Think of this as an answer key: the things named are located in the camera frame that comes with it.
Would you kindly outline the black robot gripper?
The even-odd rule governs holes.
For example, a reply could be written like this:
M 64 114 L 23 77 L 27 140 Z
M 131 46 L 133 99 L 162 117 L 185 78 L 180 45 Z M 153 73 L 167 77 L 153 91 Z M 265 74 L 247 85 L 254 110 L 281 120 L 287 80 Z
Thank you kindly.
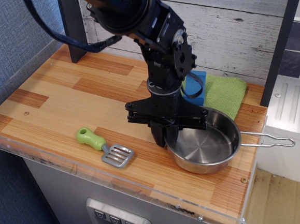
M 125 104 L 127 119 L 132 123 L 147 124 L 156 145 L 174 145 L 180 128 L 205 129 L 208 110 L 188 102 L 179 91 L 169 96 L 152 94 L 143 100 Z

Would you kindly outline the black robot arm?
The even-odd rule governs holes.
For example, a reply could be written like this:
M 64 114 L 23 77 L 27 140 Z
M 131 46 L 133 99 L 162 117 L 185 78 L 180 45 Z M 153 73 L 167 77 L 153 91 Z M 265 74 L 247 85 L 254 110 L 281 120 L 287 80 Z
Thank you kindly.
M 194 105 L 183 88 L 196 56 L 183 20 L 161 0 L 85 0 L 90 15 L 116 36 L 134 40 L 148 66 L 149 98 L 125 105 L 129 122 L 147 124 L 155 143 L 165 146 L 184 128 L 205 129 L 208 111 Z

